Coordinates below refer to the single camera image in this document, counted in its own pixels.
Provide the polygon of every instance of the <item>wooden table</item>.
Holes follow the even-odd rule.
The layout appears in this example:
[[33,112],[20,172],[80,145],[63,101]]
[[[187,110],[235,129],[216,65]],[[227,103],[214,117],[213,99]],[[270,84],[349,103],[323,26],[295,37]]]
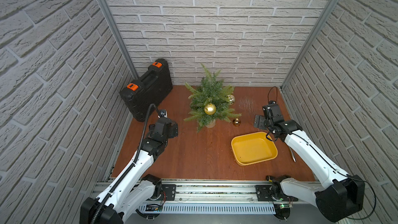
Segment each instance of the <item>wooden table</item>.
[[[171,93],[160,104],[159,109],[166,109],[167,116],[178,123],[179,136],[169,139],[165,151],[145,172],[164,179],[219,179],[219,180],[265,180],[267,175],[290,175],[300,181],[314,181],[310,168],[295,153],[296,163],[292,160],[288,146],[278,140],[275,144],[278,156],[270,161],[239,166],[232,154],[231,140],[233,137],[259,132],[253,127],[254,115],[263,115],[262,106],[267,104],[267,93],[270,87],[236,87],[236,113],[242,113],[241,125],[216,120],[213,128],[204,127],[196,132],[196,121],[184,122],[190,111],[190,92],[185,86],[174,86]],[[290,119],[285,103],[279,92],[277,103],[285,120]],[[269,95],[276,100],[276,90]],[[148,124],[157,120],[152,113]],[[119,157],[115,164],[112,177],[116,177],[126,166],[137,150],[142,134],[142,122],[132,120]]]

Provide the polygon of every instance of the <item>metal rod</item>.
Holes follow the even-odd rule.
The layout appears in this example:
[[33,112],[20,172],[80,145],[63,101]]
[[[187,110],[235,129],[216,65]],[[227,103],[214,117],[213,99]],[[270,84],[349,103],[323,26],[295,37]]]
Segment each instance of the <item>metal rod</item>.
[[122,34],[120,33],[119,28],[117,27],[115,18],[113,17],[113,14],[111,12],[111,8],[108,5],[108,2],[106,0],[97,0],[97,2],[98,2],[99,7],[102,10],[103,16],[105,17],[106,21],[108,22],[109,28],[111,29],[113,37],[116,40],[117,46],[119,46],[120,52],[122,53],[123,58],[126,61],[127,67],[129,68],[134,79],[138,79],[138,73],[134,67],[132,60],[131,60],[129,51],[127,50],[127,47],[126,47],[126,44],[124,43]]
[[299,53],[297,54],[296,59],[294,60],[292,66],[290,67],[290,70],[287,72],[287,76],[282,82],[281,89],[282,91],[285,90],[285,87],[288,85],[290,82],[291,78],[293,77],[294,73],[296,72],[297,68],[299,67],[302,59],[304,58],[305,54],[308,52],[310,49],[312,43],[315,41],[316,37],[318,36],[319,32],[322,30],[323,26],[326,24],[326,21],[329,19],[329,16],[331,12],[334,10],[336,7],[337,3],[339,0],[329,0],[321,12],[321,15],[319,16],[318,20],[314,24],[314,27],[312,28],[310,34],[308,35],[306,41],[304,42],[303,46],[301,46],[301,49]]

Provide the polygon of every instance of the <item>plastic tray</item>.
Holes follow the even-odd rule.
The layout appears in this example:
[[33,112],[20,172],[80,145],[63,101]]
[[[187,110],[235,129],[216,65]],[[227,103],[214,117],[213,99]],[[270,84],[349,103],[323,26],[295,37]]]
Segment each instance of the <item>plastic tray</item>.
[[240,166],[274,159],[278,150],[274,142],[266,139],[265,132],[255,132],[234,137],[231,141],[235,161]]

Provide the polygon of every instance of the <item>gold ornament ball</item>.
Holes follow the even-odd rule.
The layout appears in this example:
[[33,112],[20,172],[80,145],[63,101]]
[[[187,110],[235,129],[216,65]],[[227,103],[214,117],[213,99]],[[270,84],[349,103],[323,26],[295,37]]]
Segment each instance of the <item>gold ornament ball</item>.
[[232,120],[232,124],[234,125],[234,126],[236,126],[236,127],[238,127],[238,126],[240,126],[240,118],[234,118],[233,120]]
[[233,96],[232,94],[227,95],[227,98],[230,105],[235,103],[235,96]]
[[205,113],[208,115],[212,115],[216,112],[216,106],[212,103],[208,103],[205,105]]

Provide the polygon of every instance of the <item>small christmas tree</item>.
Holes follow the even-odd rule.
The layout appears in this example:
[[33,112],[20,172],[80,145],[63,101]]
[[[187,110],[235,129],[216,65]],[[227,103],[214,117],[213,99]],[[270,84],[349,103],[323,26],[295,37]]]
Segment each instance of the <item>small christmas tree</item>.
[[[199,132],[204,126],[213,122],[213,120],[219,118],[221,120],[231,122],[230,118],[237,118],[241,114],[232,113],[235,111],[233,108],[229,108],[230,103],[228,100],[228,95],[234,92],[234,87],[228,85],[226,87],[222,86],[224,82],[223,79],[217,80],[217,76],[220,74],[221,70],[213,73],[201,64],[205,70],[206,77],[202,78],[201,85],[197,88],[191,87],[188,83],[185,86],[192,92],[189,99],[192,99],[190,104],[192,116],[184,119],[184,121],[191,121],[196,119],[198,122],[197,131]],[[215,105],[216,111],[214,114],[208,114],[205,112],[205,107],[209,104]]]

